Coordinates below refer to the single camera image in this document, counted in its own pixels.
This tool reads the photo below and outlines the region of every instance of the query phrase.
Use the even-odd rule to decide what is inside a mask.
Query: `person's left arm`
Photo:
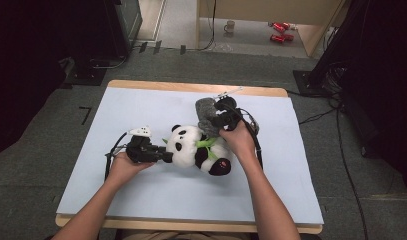
[[[97,239],[110,203],[116,192],[153,163],[133,163],[125,153],[119,153],[104,184],[88,203],[52,239]]]

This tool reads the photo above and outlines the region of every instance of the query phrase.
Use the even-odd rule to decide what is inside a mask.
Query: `white board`
[[[213,95],[108,87],[57,213],[76,214],[94,195],[104,180],[104,155],[124,132],[149,126],[152,143],[165,146],[162,139],[174,125],[197,125],[195,102]],[[259,123],[264,172],[295,223],[323,224],[291,100],[232,97]],[[129,140],[128,135],[121,144]],[[230,174],[221,177],[159,161],[117,193],[107,215],[254,222],[247,180],[235,157]]]

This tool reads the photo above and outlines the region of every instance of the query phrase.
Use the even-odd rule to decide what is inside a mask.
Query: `stuffed panda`
[[[166,151],[173,153],[172,163],[179,167],[196,165],[210,175],[222,176],[231,171],[231,151],[221,138],[207,138],[196,126],[175,125],[169,139],[164,139]]]

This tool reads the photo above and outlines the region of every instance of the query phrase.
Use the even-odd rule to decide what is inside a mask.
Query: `red object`
[[[290,24],[289,24],[289,23],[281,23],[281,26],[283,26],[283,28],[284,28],[285,30],[290,29]]]
[[[285,32],[285,28],[281,25],[281,23],[274,23],[272,27],[280,33]]]
[[[282,34],[281,37],[283,37],[286,41],[293,41],[294,39],[294,35],[291,34]]]
[[[284,40],[285,40],[285,38],[282,37],[282,36],[276,36],[274,34],[271,35],[271,41],[278,42],[278,43],[283,43]]]

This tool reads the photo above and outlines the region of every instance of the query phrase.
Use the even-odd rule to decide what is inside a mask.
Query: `human hand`
[[[140,171],[153,165],[154,163],[134,163],[125,152],[120,152],[113,160],[106,183],[112,183],[120,188]]]
[[[240,121],[233,131],[219,130],[219,135],[227,141],[241,164],[256,158],[254,140],[243,121]]]

